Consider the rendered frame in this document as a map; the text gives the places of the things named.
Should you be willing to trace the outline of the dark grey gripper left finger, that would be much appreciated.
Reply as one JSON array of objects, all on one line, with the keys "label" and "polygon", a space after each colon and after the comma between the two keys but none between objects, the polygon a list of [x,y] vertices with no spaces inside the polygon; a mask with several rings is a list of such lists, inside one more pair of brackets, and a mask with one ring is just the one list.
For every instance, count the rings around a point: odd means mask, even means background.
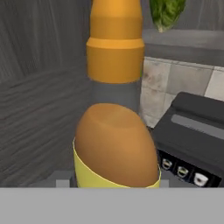
[{"label": "dark grey gripper left finger", "polygon": [[57,187],[57,188],[69,188],[76,187],[76,179],[74,171],[55,171],[48,178],[30,184],[30,187]]}]

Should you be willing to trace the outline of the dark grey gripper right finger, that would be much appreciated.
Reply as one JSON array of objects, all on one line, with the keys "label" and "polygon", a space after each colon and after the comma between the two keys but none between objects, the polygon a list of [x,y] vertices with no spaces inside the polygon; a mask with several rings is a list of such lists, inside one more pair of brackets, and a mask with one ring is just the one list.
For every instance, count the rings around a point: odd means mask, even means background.
[{"label": "dark grey gripper right finger", "polygon": [[189,185],[186,182],[178,179],[171,172],[162,171],[161,186],[176,188],[176,187],[188,187]]}]

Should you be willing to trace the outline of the green lettuce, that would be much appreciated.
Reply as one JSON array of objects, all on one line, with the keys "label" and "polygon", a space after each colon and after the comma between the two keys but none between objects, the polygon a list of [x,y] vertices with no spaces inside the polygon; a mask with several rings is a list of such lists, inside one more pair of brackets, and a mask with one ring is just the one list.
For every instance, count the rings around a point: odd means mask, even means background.
[{"label": "green lettuce", "polygon": [[186,0],[150,0],[153,24],[160,33],[170,30],[186,7]]}]

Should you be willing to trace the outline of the orange and grey honey bottle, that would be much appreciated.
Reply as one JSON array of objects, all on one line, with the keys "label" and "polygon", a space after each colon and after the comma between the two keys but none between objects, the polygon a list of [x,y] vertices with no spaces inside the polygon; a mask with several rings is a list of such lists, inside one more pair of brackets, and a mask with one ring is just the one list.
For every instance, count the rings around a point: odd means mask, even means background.
[{"label": "orange and grey honey bottle", "polygon": [[139,111],[142,22],[140,0],[93,0],[87,41],[93,103],[113,103]]}]

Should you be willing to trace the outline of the black toaster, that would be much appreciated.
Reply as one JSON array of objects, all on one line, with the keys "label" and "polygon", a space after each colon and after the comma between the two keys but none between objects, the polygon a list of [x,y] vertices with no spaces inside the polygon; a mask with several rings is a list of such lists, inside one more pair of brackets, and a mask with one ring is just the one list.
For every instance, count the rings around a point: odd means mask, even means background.
[{"label": "black toaster", "polygon": [[181,92],[152,136],[162,169],[197,187],[224,187],[224,101]]}]

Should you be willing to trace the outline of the grey wooden cabinet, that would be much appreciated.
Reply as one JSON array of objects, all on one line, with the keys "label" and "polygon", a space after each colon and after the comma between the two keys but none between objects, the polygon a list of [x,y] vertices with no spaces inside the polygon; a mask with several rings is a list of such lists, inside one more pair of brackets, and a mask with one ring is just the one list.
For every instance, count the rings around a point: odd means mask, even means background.
[{"label": "grey wooden cabinet", "polygon": [[[27,187],[74,166],[87,108],[91,0],[0,0],[0,187]],[[224,0],[186,0],[158,33],[143,14],[150,57],[224,66]]]}]

